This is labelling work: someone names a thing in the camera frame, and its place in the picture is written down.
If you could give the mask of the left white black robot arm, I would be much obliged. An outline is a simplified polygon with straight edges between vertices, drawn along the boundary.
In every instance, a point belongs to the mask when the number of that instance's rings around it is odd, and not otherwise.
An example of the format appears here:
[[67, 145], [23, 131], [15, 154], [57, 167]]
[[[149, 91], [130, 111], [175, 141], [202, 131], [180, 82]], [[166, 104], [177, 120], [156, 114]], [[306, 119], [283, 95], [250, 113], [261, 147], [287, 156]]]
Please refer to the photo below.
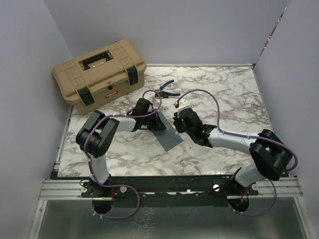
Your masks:
[[117, 132], [166, 130], [153, 103], [140, 98], [135, 107], [124, 115], [107, 116], [94, 110], [76, 135], [76, 143], [85, 153], [89, 163], [89, 182], [83, 185], [87, 194], [106, 196], [110, 188], [111, 174], [107, 168], [106, 153]]

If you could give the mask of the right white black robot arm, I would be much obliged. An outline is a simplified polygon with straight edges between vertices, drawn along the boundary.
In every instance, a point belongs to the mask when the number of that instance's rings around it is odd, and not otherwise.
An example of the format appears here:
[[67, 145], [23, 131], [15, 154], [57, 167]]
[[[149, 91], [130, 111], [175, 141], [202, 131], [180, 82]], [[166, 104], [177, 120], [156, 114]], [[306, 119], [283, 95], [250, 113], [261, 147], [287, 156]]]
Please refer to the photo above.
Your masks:
[[174, 113], [173, 124], [177, 132], [186, 133], [198, 145], [228, 148], [252, 157], [253, 163], [237, 169], [226, 183], [235, 195], [240, 195], [256, 181], [278, 181], [293, 157], [271, 130], [264, 129], [245, 137], [239, 137], [237, 132], [226, 134], [215, 125], [203, 124], [192, 108]]

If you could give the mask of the grey paper envelope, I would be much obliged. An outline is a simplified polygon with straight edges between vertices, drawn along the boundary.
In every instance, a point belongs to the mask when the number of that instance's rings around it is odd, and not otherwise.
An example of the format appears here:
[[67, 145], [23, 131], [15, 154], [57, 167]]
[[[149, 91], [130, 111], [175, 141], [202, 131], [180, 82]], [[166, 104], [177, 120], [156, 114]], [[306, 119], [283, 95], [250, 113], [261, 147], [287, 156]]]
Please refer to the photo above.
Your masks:
[[183, 139], [180, 135], [175, 135], [175, 132], [177, 131], [162, 112], [159, 112], [159, 119], [164, 124], [165, 129], [155, 130], [153, 131], [153, 134], [160, 145], [163, 147], [163, 149], [168, 152], [169, 150], [182, 143]]

